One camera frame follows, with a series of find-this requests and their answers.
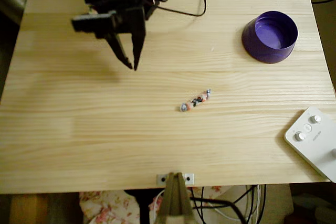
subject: knob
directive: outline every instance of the knob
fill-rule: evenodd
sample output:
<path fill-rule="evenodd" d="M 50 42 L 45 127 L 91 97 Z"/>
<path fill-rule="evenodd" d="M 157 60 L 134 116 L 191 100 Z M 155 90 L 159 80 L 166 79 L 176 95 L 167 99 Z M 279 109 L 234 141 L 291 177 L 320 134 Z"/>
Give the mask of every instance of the knob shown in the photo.
<path fill-rule="evenodd" d="M 321 122 L 322 118 L 319 116 L 319 115 L 313 115 L 310 120 L 313 122 L 313 123 L 319 123 Z"/>
<path fill-rule="evenodd" d="M 302 131 L 298 131 L 297 133 L 295 133 L 295 139 L 297 141 L 303 141 L 306 139 L 306 135 Z"/>

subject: candy wrapper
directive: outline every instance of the candy wrapper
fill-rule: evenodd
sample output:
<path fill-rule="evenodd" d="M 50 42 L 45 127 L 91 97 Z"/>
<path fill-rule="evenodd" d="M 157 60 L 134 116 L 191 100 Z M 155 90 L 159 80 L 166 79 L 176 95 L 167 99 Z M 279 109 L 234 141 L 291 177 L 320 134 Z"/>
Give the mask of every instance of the candy wrapper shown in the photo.
<path fill-rule="evenodd" d="M 202 92 L 197 98 L 193 99 L 190 102 L 182 103 L 180 106 L 181 111 L 188 111 L 191 110 L 193 107 L 200 105 L 202 102 L 205 102 L 209 99 L 211 93 L 211 89 L 207 89 L 206 91 Z"/>

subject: floor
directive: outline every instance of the floor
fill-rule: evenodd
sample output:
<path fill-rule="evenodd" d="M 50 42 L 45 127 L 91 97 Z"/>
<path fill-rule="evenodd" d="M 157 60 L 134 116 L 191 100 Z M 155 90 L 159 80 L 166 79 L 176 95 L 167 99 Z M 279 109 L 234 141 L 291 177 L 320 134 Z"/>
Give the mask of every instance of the floor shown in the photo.
<path fill-rule="evenodd" d="M 336 47 L 334 46 L 336 37 L 336 2 L 327 4 L 313 5 L 316 20 L 324 48 L 324 53 L 328 63 L 330 75 L 336 86 Z M 18 26 L 0 13 L 0 97 L 2 94 L 8 66 L 13 54 L 15 40 L 18 32 Z M 233 200 L 237 195 L 242 194 L 244 186 L 234 187 L 228 190 L 225 197 Z M 292 211 L 291 197 L 288 185 L 269 185 L 267 191 L 267 203 L 265 216 L 261 223 L 276 224 L 283 223 L 283 216 Z M 77 206 L 77 194 L 51 194 L 49 223 L 81 223 L 80 214 L 72 215 L 73 212 L 80 213 Z M 0 195 L 0 219 L 1 223 L 8 223 L 9 206 L 11 197 L 9 195 Z M 241 202 L 241 209 L 246 207 L 245 202 Z M 227 215 L 234 217 L 232 212 L 226 212 Z M 220 214 L 207 210 L 204 212 L 207 223 L 237 223 L 225 219 Z"/>

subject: wooden table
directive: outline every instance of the wooden table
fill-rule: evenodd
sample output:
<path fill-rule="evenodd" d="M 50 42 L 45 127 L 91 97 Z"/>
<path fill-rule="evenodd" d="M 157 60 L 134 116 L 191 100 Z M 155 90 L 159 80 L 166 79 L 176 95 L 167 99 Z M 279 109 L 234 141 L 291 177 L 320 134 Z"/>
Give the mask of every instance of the wooden table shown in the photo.
<path fill-rule="evenodd" d="M 196 12 L 199 1 L 164 6 Z M 274 65 L 241 44 L 268 10 L 299 29 Z M 283 140 L 308 106 L 336 120 L 310 0 L 207 0 L 200 18 L 156 10 L 137 72 L 73 31 L 86 11 L 83 0 L 27 2 L 0 106 L 0 193 L 149 188 L 174 171 L 194 173 L 196 186 L 324 181 Z M 207 88 L 206 104 L 177 110 Z"/>

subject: white device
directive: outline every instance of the white device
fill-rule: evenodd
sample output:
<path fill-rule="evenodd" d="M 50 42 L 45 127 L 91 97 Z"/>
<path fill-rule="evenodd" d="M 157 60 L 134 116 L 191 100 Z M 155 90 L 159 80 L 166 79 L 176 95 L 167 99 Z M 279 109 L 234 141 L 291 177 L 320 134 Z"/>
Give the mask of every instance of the white device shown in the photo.
<path fill-rule="evenodd" d="M 336 124 L 309 107 L 285 133 L 285 140 L 321 175 L 336 183 Z"/>

